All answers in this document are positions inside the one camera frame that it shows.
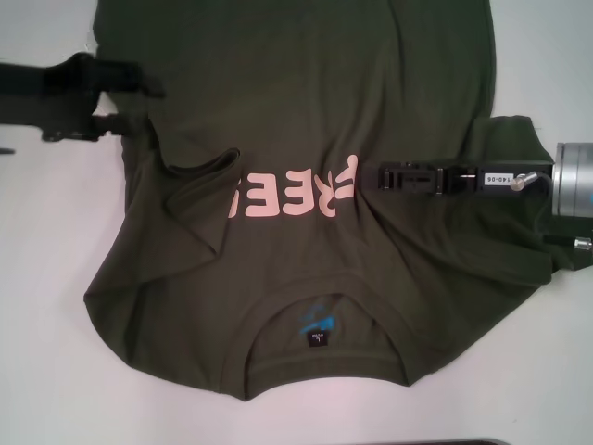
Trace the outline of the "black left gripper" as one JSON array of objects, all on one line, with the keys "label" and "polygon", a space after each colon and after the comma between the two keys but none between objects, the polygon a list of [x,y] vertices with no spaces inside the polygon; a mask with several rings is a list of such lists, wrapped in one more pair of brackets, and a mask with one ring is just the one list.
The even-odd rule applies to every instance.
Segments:
[{"label": "black left gripper", "polygon": [[89,76],[93,63],[94,58],[85,53],[45,68],[3,63],[1,123],[35,127],[45,142],[95,142],[106,134],[135,137],[142,133],[147,116],[94,115],[99,90],[163,98],[162,82],[145,74],[137,63],[96,60],[97,90]]}]

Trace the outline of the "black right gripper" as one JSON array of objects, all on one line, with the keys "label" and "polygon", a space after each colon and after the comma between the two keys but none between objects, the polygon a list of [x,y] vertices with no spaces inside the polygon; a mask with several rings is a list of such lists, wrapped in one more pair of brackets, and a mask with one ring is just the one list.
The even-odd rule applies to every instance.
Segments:
[{"label": "black right gripper", "polygon": [[[553,164],[547,161],[482,161],[444,167],[442,195],[546,197]],[[360,167],[360,189],[408,195],[439,193],[437,169],[418,162],[382,162]]]}]

